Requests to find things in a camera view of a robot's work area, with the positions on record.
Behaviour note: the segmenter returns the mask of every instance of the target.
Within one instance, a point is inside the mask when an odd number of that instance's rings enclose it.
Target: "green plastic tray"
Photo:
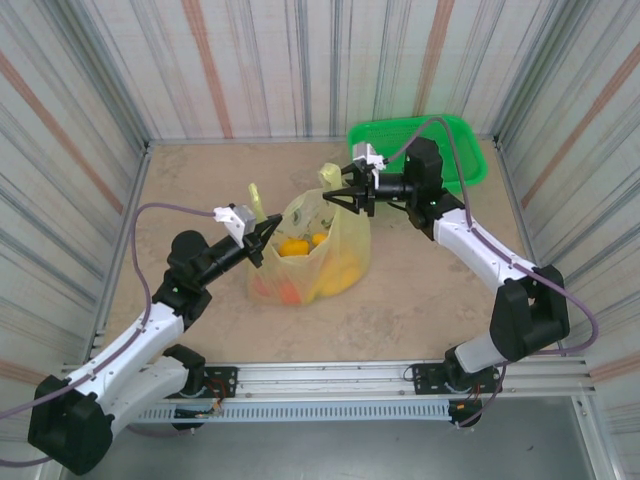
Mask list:
[[[353,145],[359,142],[367,142],[373,145],[376,152],[389,157],[398,151],[409,137],[415,133],[425,120],[433,115],[425,117],[399,118],[396,120],[383,120],[380,122],[361,123],[356,125],[347,135],[349,151],[353,151]],[[460,163],[464,173],[465,184],[475,185],[487,176],[487,162],[484,160],[480,145],[471,131],[471,127],[460,117],[454,115],[441,115],[451,127],[453,138],[460,154]],[[433,123],[422,132],[422,137],[434,140],[440,149],[442,156],[442,177],[444,187],[452,192],[460,191],[460,181],[453,161],[453,151],[442,125]],[[404,155],[391,162],[385,172],[400,173],[404,165]]]

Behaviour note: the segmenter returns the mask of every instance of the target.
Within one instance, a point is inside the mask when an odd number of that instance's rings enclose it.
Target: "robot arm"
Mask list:
[[[175,345],[155,364],[148,362],[182,335],[211,301],[206,286],[248,258],[256,268],[262,250],[282,220],[273,215],[256,224],[246,206],[216,208],[215,220],[229,235],[213,246],[196,231],[182,232],[171,244],[169,269],[152,297],[148,315],[66,379],[49,376],[35,398],[69,384],[73,390],[33,409],[29,443],[77,475],[91,470],[113,438],[149,404],[176,392],[195,394],[204,381],[204,357]]]
[[[458,256],[495,294],[489,331],[445,354],[446,381],[464,391],[493,366],[516,362],[569,334],[566,299],[513,267],[533,270],[556,285],[553,266],[538,268],[496,240],[443,188],[442,157],[435,142],[418,137],[407,148],[404,171],[383,173],[384,161],[369,144],[354,147],[354,162],[343,168],[347,187],[324,198],[354,213],[375,214],[376,202],[404,202],[409,221],[429,239]]]

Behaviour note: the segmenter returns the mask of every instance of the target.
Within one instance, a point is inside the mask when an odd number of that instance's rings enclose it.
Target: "plastic bag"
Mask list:
[[[327,190],[342,188],[340,167],[326,163],[320,170],[324,188],[309,190],[293,200],[263,251],[262,267],[249,268],[249,297],[260,303],[304,305],[336,295],[356,283],[369,268],[371,231],[365,213],[356,215],[322,198]],[[254,184],[249,186],[257,221],[266,217]],[[308,255],[281,257],[278,250],[289,239],[306,240],[314,234],[326,240]]]

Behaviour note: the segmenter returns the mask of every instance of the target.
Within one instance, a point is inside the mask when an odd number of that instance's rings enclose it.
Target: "sandy floor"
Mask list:
[[[513,213],[490,142],[481,142],[487,179],[471,187],[474,216],[522,253]],[[267,214],[317,188],[326,161],[346,164],[344,143],[190,145],[158,147],[141,203],[161,201],[210,210],[248,203],[256,182]],[[173,237],[195,229],[214,243],[224,227],[210,219],[147,211],[138,226],[142,269],[152,291],[166,269]],[[257,305],[246,294],[247,265],[210,285],[208,310],[180,339],[208,361],[346,361],[437,358],[486,330],[493,297],[454,255],[414,230],[386,205],[371,220],[373,260],[347,292],[305,307]],[[144,307],[142,289],[125,259],[107,326],[107,342]]]

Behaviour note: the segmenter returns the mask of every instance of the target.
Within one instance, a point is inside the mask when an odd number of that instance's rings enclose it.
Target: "corrugated wall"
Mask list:
[[[600,319],[587,351],[628,478],[640,478],[640,2],[575,2],[500,138],[541,263]],[[572,343],[589,335],[571,309]]]
[[[564,3],[72,1],[154,139],[344,135],[427,112],[492,133]]]
[[[84,360],[140,165],[141,139],[64,22],[53,2],[0,2],[0,411]],[[28,418],[0,422],[2,457]]]

